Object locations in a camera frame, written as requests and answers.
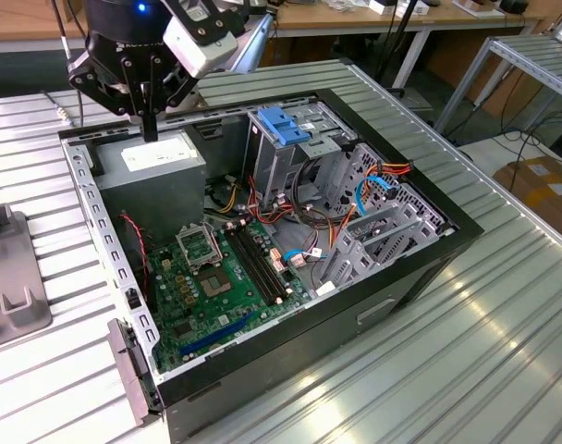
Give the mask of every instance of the aluminum table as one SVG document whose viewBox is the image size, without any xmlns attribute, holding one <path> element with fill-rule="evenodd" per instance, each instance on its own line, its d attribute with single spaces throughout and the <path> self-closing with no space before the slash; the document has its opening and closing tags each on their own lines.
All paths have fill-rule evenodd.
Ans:
<svg viewBox="0 0 562 444">
<path fill-rule="evenodd" d="M 562 95 L 561 42 L 549 35 L 542 34 L 487 38 L 435 123 L 437 131 L 442 132 L 446 128 L 447 122 L 453 116 L 459 103 L 464 99 L 466 92 L 491 53 L 503 58 L 503 62 L 497 67 L 491 79 L 484 86 L 484 89 L 476 99 L 476 104 L 479 104 L 484 98 L 489 96 L 511 66 L 521 69 L 552 90 L 544 107 L 540 108 L 538 113 L 530 119 L 526 128 L 534 123 L 537 117 L 550 105 L 550 102 L 555 97 L 555 93 Z"/>
<path fill-rule="evenodd" d="M 418 301 L 190 443 L 562 443 L 560 236 L 353 66 L 215 74 L 200 87 L 211 105 L 332 88 L 486 232 Z M 54 97 L 77 115 L 73 92 Z M 89 125 L 114 119 L 84 110 Z M 0 442 L 166 443 L 162 422 L 135 428 L 104 338 L 118 313 L 60 129 L 38 94 L 0 100 L 0 203 L 28 216 L 54 315 L 0 348 Z"/>
</svg>

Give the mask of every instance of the blue plastic clip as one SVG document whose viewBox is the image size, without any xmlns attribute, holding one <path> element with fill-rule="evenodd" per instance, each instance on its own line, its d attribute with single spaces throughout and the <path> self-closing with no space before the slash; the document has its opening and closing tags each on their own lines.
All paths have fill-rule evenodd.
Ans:
<svg viewBox="0 0 562 444">
<path fill-rule="evenodd" d="M 312 136 L 302 131 L 292 117 L 288 116 L 279 106 L 259 109 L 259 117 L 264 125 L 279 138 L 283 146 L 306 142 Z"/>
</svg>

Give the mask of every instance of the metal bracket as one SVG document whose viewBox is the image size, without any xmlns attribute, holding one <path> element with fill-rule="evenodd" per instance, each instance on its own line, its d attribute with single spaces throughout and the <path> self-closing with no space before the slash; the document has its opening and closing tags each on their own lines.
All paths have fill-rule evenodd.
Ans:
<svg viewBox="0 0 562 444">
<path fill-rule="evenodd" d="M 108 323 L 106 338 L 115 357 L 135 425 L 141 427 L 153 423 L 160 417 L 162 403 L 133 329 L 113 319 Z"/>
</svg>

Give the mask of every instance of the label sticker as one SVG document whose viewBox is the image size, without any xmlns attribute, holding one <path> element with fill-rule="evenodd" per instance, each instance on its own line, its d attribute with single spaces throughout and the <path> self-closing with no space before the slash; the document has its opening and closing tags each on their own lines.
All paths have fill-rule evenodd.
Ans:
<svg viewBox="0 0 562 444">
<path fill-rule="evenodd" d="M 559 196 L 562 196 L 562 183 L 549 183 L 548 186 Z"/>
<path fill-rule="evenodd" d="M 140 171 L 145 168 L 197 157 L 197 150 L 190 148 L 183 140 L 175 138 L 126 148 L 121 156 L 129 171 Z"/>
<path fill-rule="evenodd" d="M 546 167 L 541 164 L 528 165 L 528 167 L 530 167 L 530 170 L 533 171 L 533 174 L 535 174 L 536 176 L 548 176 L 550 174 L 550 171 L 548 171 Z"/>
</svg>

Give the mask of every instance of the cardboard box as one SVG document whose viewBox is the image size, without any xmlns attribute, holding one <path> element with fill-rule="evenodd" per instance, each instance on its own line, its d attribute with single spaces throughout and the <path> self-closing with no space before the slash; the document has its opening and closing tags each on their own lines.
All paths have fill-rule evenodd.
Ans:
<svg viewBox="0 0 562 444">
<path fill-rule="evenodd" d="M 515 162 L 499 169 L 493 178 L 509 189 Z M 519 162 L 513 194 L 562 235 L 562 165 L 543 156 Z"/>
</svg>

